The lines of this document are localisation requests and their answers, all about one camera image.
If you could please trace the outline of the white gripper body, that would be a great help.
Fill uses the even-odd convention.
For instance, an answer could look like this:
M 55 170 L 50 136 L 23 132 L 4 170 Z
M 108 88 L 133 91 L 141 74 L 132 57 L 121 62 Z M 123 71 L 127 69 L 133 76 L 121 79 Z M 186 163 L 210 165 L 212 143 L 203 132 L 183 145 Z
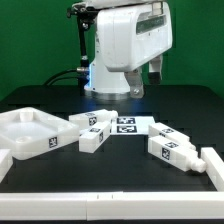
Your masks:
M 166 2 L 101 10 L 97 32 L 103 64 L 110 72 L 129 72 L 172 46 Z

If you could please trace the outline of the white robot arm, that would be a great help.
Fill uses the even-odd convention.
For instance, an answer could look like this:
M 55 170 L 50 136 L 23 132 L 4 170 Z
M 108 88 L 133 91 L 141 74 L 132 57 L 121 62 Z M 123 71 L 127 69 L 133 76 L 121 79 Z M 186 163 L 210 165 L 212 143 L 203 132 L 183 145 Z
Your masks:
M 173 41 L 166 0 L 81 0 L 72 5 L 71 13 L 82 31 L 95 26 L 95 58 L 83 68 L 88 96 L 141 98 L 145 64 L 150 80 L 160 80 L 162 54 Z

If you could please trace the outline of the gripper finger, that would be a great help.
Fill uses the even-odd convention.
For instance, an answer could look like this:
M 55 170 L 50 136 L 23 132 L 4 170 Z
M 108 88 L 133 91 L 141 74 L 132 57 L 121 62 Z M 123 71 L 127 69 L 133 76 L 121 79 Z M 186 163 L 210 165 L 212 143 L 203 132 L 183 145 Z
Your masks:
M 159 84 L 162 80 L 163 56 L 159 55 L 149 62 L 148 78 L 151 84 Z
M 141 72 L 135 69 L 124 73 L 127 83 L 130 87 L 130 96 L 132 98 L 142 98 L 144 96 L 144 87 Z

